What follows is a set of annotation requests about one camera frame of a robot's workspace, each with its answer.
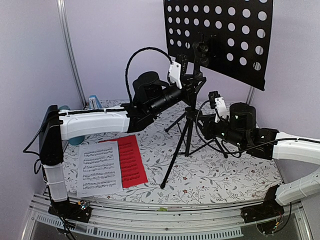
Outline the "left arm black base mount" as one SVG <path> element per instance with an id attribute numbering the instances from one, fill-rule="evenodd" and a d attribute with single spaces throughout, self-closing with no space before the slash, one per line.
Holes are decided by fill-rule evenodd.
<path id="1" fill-rule="evenodd" d="M 76 203 L 65 201 L 51 201 L 48 213 L 67 220 L 74 220 L 82 223 L 88 223 L 91 217 L 92 208 L 87 200 L 80 200 Z"/>

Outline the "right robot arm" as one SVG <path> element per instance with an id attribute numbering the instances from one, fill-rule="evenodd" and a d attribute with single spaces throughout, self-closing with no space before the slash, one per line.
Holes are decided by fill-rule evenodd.
<path id="1" fill-rule="evenodd" d="M 243 102 L 226 107 L 223 98 L 210 100 L 213 115 L 200 115 L 202 122 L 200 139 L 207 143 L 213 138 L 220 138 L 237 147 L 236 154 L 247 153 L 252 157 L 265 160 L 293 160 L 315 165 L 320 164 L 320 141 L 318 139 L 295 136 L 272 128 L 258 128 L 256 109 Z M 295 181 L 270 187 L 265 194 L 264 203 L 258 213 L 262 218 L 269 218 L 278 210 L 296 200 L 320 192 L 320 171 L 301 177 Z"/>

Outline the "black music stand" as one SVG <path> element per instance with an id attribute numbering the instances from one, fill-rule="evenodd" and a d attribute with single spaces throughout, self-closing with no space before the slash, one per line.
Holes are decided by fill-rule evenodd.
<path id="1" fill-rule="evenodd" d="M 271 39 L 273 2 L 271 0 L 166 0 L 164 17 L 168 54 L 187 55 L 185 74 L 201 73 L 205 67 L 258 90 L 265 88 L 265 74 Z M 201 110 L 185 109 L 186 123 L 178 143 L 186 142 L 190 156 L 192 132 L 202 136 Z M 225 157 L 224 143 L 216 137 L 203 142 L 217 144 Z"/>

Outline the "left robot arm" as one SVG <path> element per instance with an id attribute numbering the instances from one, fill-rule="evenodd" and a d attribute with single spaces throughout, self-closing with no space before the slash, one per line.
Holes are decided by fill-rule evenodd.
<path id="1" fill-rule="evenodd" d="M 179 82 L 160 80 L 155 71 L 141 74 L 133 81 L 134 98 L 113 108 L 60 111 L 48 107 L 39 134 L 39 158 L 55 209 L 63 216 L 74 213 L 69 202 L 63 173 L 62 142 L 99 133 L 135 133 L 151 125 L 158 114 L 179 103 L 194 105 L 206 82 L 202 73 L 183 74 Z"/>

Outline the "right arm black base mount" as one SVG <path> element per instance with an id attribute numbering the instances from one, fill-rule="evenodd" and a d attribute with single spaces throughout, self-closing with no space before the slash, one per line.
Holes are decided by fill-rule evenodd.
<path id="1" fill-rule="evenodd" d="M 285 213 L 283 206 L 276 202 L 276 191 L 278 188 L 279 185 L 269 188 L 261 204 L 243 207 L 240 210 L 240 216 L 245 223 L 278 217 Z"/>

